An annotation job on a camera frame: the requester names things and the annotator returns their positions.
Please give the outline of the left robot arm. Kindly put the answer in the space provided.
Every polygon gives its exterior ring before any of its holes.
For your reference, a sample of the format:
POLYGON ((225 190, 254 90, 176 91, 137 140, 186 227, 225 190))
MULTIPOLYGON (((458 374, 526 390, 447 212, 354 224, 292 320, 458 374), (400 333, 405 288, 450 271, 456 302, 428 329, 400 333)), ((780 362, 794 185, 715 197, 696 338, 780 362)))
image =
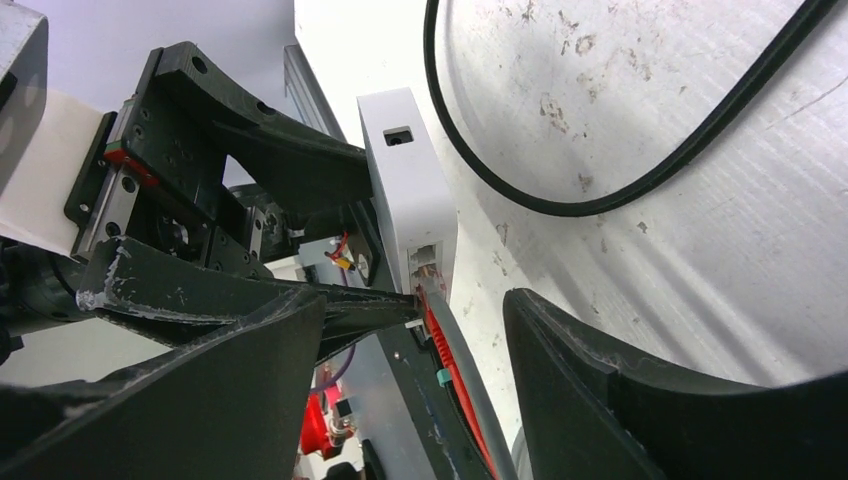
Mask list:
POLYGON ((278 111, 199 47, 150 53, 102 113, 47 86, 49 23, 1 5, 1 354, 90 316, 185 345, 293 282, 266 267, 352 234, 378 256, 365 153, 278 111))

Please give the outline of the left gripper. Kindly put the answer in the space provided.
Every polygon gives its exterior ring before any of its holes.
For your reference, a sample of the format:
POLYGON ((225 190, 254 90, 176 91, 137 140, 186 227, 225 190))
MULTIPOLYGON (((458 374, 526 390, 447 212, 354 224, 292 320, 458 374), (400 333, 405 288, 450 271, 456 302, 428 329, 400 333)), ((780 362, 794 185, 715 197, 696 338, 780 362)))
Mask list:
POLYGON ((271 108, 194 43, 155 49, 131 97, 100 120, 66 202, 79 231, 62 285, 81 311, 169 347, 315 293, 325 361, 420 318, 419 300, 258 276, 337 236, 371 285, 384 261, 372 196, 364 149, 271 108))

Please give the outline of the white network switch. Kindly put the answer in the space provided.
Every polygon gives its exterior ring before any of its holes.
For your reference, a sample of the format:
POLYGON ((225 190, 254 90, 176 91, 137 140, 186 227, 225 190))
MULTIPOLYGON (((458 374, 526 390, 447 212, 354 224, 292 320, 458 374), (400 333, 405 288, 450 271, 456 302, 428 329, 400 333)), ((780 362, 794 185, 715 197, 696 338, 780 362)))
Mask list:
POLYGON ((395 288, 414 294, 433 274, 450 298, 456 205, 413 93, 359 96, 357 106, 379 232, 395 288))

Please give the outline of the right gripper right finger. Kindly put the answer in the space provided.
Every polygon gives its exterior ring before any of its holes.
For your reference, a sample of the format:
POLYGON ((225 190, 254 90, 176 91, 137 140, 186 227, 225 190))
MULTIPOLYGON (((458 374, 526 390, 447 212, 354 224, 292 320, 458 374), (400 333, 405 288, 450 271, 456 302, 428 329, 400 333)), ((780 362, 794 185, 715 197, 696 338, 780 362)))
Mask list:
POLYGON ((760 387, 659 358, 529 289, 503 299, 537 479, 843 479, 847 376, 760 387))

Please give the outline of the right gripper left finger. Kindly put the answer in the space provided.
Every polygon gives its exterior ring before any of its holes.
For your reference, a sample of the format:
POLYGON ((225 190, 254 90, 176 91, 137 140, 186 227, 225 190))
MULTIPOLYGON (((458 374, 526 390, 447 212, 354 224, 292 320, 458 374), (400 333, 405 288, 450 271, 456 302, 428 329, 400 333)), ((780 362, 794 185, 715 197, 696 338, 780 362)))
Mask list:
POLYGON ((96 382, 1 389, 5 479, 289 479, 325 299, 246 318, 96 382))

